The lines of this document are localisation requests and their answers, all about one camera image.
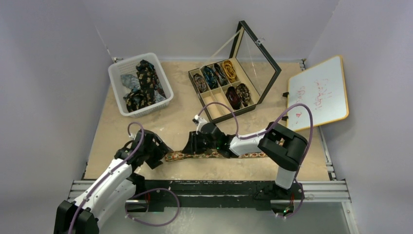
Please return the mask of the paisley orange green tie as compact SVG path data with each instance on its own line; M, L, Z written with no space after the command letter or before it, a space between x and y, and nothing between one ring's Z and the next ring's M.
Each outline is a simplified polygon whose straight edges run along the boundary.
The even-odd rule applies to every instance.
M260 152L260 153L249 153L249 154L244 154L241 156L235 156L235 158L259 158L259 157L267 157L267 155L263 152ZM200 158L225 158L225 157L219 154L216 150L212 150L212 151L201 153L201 154L184 154L181 151L173 151L171 153L168 153L165 156L165 161L172 162L172 161L183 160L183 159L200 159Z

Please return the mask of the white plastic basket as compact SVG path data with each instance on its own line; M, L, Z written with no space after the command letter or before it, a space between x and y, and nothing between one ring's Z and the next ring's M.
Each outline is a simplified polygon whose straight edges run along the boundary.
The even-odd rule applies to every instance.
M108 68L120 114L141 117L169 105L174 93L158 57L145 53Z

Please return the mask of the black tie organizer box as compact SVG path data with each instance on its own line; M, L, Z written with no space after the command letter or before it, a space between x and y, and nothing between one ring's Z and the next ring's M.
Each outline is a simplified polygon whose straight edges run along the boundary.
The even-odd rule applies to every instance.
M207 119L219 123L261 104L281 67L246 21L206 62L188 72Z

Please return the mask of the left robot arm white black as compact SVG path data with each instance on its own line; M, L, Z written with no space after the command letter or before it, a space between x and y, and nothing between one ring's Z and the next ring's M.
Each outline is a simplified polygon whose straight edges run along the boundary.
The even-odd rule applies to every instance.
M57 208L56 234L97 234L113 212L129 198L145 194L145 179L134 171L146 163L154 169L172 149L154 132L137 136L117 150L104 173L73 201Z

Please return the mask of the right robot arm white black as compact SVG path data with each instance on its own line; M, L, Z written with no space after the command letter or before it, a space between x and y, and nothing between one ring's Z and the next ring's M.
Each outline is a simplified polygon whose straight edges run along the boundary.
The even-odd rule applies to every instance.
M189 133L182 153L198 155L216 151L225 158L263 153L279 167L274 194L286 198L293 191L292 184L310 145L311 139L275 122L247 135L225 134L215 124L205 123Z

